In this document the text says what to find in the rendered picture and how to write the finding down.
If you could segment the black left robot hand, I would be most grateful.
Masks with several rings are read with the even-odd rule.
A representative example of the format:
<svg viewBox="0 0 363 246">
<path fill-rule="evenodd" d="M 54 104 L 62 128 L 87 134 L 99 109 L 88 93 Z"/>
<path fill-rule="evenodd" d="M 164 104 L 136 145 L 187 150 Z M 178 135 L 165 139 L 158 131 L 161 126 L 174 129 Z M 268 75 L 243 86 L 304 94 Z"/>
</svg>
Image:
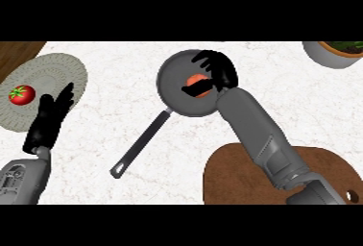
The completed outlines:
<svg viewBox="0 0 363 246">
<path fill-rule="evenodd" d="M 74 84 L 69 83 L 53 98 L 50 94 L 40 97 L 38 112 L 22 144 L 22 151 L 35 154 L 35 149 L 43 146 L 52 149 L 59 134 L 60 124 L 74 105 Z"/>
</svg>

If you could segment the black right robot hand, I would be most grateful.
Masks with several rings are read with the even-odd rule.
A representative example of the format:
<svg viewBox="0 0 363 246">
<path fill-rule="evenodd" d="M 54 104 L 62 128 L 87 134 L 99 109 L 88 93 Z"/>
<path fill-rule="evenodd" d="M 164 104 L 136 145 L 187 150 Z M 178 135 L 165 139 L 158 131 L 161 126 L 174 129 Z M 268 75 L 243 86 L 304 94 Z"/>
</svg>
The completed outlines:
<svg viewBox="0 0 363 246">
<path fill-rule="evenodd" d="M 192 97 L 198 97 L 212 88 L 215 88 L 217 91 L 221 91 L 224 88 L 237 86 L 236 68 L 229 57 L 221 52 L 202 50 L 192 58 L 192 62 L 196 62 L 201 59 L 204 59 L 204 62 L 199 67 L 211 73 L 211 78 L 201 79 L 190 86 L 181 87 L 181 91 Z"/>
</svg>

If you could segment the orange squash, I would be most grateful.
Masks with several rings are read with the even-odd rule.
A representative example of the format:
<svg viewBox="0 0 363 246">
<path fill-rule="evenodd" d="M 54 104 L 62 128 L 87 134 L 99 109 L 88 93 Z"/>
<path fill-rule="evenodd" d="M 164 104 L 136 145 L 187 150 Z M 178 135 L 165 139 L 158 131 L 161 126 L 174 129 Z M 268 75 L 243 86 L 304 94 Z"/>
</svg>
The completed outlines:
<svg viewBox="0 0 363 246">
<path fill-rule="evenodd" d="M 209 77 L 201 73 L 192 75 L 186 81 L 187 94 L 196 98 L 208 95 L 212 89 Z"/>
</svg>

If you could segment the grey frying pan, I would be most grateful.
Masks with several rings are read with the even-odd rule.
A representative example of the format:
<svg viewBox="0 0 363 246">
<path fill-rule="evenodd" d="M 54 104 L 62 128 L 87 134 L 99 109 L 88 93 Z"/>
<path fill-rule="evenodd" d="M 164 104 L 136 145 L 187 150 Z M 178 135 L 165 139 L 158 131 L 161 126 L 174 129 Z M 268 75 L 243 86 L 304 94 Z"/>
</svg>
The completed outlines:
<svg viewBox="0 0 363 246">
<path fill-rule="evenodd" d="M 192 75 L 201 73 L 211 78 L 211 73 L 199 67 L 204 59 L 192 62 L 192 58 L 201 51 L 198 49 L 180 51 L 164 61 L 158 72 L 156 89 L 165 104 L 165 110 L 159 113 L 121 160 L 109 170 L 115 179 L 119 179 L 124 175 L 134 158 L 174 112 L 189 117 L 204 117 L 217 111 L 217 99 L 227 88 L 221 91 L 212 88 L 202 98 L 192 97 L 181 91 L 181 87 L 186 86 L 186 81 Z"/>
</svg>

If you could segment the brown wooden cutting board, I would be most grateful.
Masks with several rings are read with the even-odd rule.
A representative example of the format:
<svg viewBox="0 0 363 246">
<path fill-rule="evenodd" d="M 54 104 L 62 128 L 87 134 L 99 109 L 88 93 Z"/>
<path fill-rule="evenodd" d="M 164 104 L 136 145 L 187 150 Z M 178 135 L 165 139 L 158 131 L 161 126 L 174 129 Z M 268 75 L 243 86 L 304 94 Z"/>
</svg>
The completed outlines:
<svg viewBox="0 0 363 246">
<path fill-rule="evenodd" d="M 348 205 L 363 205 L 363 180 L 347 161 L 329 150 L 295 146 L 313 172 L 336 189 Z M 202 174 L 202 200 L 211 204 L 285 205 L 286 199 L 304 188 L 277 190 L 263 169 L 252 162 L 239 143 L 212 153 Z"/>
</svg>

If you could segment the red tomato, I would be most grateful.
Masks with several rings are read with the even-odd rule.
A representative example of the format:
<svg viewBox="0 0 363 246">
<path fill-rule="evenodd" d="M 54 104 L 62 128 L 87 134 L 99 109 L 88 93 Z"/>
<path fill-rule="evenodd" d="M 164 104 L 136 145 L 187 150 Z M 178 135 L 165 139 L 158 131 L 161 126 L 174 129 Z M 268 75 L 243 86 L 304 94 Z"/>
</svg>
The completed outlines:
<svg viewBox="0 0 363 246">
<path fill-rule="evenodd" d="M 28 85 L 16 86 L 9 92 L 9 101 L 16 106 L 23 106 L 32 102 L 35 98 L 35 89 Z"/>
</svg>

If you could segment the round grey woven placemat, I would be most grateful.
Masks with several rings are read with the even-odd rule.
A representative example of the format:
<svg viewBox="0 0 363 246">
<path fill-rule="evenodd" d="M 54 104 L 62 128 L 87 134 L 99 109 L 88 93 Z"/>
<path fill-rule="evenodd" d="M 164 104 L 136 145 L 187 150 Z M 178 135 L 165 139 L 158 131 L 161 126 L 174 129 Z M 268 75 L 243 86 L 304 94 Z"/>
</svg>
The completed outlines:
<svg viewBox="0 0 363 246">
<path fill-rule="evenodd" d="M 81 60 L 72 55 L 52 53 L 23 63 L 0 84 L 0 126 L 16 133 L 28 131 L 37 116 L 40 97 L 50 94 L 57 97 L 69 83 L 74 84 L 74 105 L 77 105 L 88 82 L 88 72 Z M 22 106 L 10 99 L 19 95 L 19 89 L 31 86 L 35 97 Z"/>
</svg>

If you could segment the brown wooden surface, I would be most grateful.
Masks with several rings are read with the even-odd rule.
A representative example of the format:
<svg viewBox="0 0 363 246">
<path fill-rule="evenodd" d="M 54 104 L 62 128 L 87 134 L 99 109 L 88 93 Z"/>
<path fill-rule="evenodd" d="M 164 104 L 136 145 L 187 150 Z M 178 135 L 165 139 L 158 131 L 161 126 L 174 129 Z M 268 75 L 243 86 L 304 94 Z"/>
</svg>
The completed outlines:
<svg viewBox="0 0 363 246">
<path fill-rule="evenodd" d="M 46 41 L 0 41 L 0 84 L 13 70 L 34 59 Z"/>
</svg>

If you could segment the grey plant pot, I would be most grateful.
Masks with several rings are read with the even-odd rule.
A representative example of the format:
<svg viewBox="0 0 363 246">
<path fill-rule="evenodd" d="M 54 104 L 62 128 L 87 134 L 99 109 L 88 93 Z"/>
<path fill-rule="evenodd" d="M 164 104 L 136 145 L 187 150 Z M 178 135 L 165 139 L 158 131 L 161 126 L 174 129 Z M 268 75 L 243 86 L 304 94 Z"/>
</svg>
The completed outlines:
<svg viewBox="0 0 363 246">
<path fill-rule="evenodd" d="M 348 68 L 363 59 L 363 53 L 345 53 L 336 50 L 325 41 L 304 41 L 302 46 L 311 60 L 332 69 Z"/>
</svg>

